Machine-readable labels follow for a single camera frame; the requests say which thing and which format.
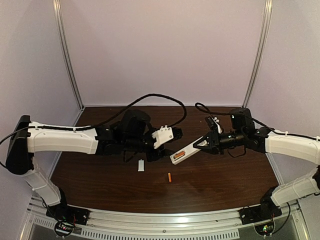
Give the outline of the white remote control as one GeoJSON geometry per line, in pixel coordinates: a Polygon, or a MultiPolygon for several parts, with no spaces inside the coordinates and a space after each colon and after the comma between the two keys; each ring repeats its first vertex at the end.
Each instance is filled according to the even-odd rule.
{"type": "Polygon", "coordinates": [[[184,160],[188,159],[189,157],[195,155],[198,153],[200,149],[194,148],[193,143],[190,143],[186,147],[178,150],[177,152],[173,153],[172,155],[169,156],[172,164],[177,165],[184,160]]]}

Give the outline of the orange battery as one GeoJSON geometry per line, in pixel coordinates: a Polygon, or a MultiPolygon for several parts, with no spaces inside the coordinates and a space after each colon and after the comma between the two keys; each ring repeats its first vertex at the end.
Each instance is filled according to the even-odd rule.
{"type": "Polygon", "coordinates": [[[186,154],[185,151],[177,152],[177,153],[173,156],[173,159],[174,159],[174,160],[179,159],[179,158],[183,157],[185,154],[186,154]]]}
{"type": "Polygon", "coordinates": [[[171,182],[172,182],[172,175],[171,175],[171,173],[170,173],[170,172],[168,172],[168,181],[169,181],[169,183],[171,183],[171,182]]]}

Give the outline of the white battery cover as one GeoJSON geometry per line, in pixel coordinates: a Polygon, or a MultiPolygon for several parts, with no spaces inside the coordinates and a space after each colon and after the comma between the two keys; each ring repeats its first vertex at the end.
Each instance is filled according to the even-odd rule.
{"type": "Polygon", "coordinates": [[[138,161],[138,172],[144,172],[145,171],[145,161],[143,159],[140,159],[138,161]]]}

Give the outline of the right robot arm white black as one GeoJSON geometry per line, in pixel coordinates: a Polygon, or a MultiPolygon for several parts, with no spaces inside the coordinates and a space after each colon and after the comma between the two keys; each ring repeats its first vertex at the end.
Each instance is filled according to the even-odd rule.
{"type": "MultiPolygon", "coordinates": [[[[227,113],[233,130],[220,133],[213,118],[207,124],[211,131],[197,140],[193,147],[213,155],[225,150],[243,146],[259,153],[280,154],[320,164],[320,138],[295,133],[281,132],[264,123],[256,128],[257,120],[252,118],[248,108],[238,107],[227,113]]],[[[290,201],[318,195],[320,193],[320,169],[316,168],[286,184],[270,188],[260,199],[256,210],[259,220],[268,220],[276,208],[290,201]]]]}

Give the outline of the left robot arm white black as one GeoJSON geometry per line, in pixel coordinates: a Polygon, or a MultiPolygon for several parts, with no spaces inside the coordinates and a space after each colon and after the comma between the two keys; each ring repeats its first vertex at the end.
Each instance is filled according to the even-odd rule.
{"type": "Polygon", "coordinates": [[[181,137],[181,129],[171,125],[152,127],[151,118],[140,110],[128,110],[111,125],[71,127],[45,125],[23,115],[13,133],[5,164],[10,173],[20,175],[61,222],[72,218],[63,190],[54,185],[33,162],[37,152],[75,152],[97,156],[144,153],[149,162],[167,156],[164,145],[181,137]]]}

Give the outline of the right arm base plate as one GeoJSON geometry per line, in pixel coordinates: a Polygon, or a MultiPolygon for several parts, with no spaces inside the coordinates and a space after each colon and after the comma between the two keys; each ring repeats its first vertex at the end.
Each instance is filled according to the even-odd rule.
{"type": "Polygon", "coordinates": [[[245,206],[238,210],[242,225],[257,223],[260,221],[271,220],[274,217],[282,215],[280,208],[276,207],[272,210],[263,211],[261,205],[245,206]]]}

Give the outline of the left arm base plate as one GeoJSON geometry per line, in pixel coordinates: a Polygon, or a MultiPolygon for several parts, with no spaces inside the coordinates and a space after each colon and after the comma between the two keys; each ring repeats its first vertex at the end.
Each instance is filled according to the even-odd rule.
{"type": "Polygon", "coordinates": [[[85,226],[90,214],[88,209],[69,206],[62,203],[55,206],[46,206],[45,208],[48,217],[52,217],[56,221],[68,222],[72,225],[78,224],[85,226]]]}

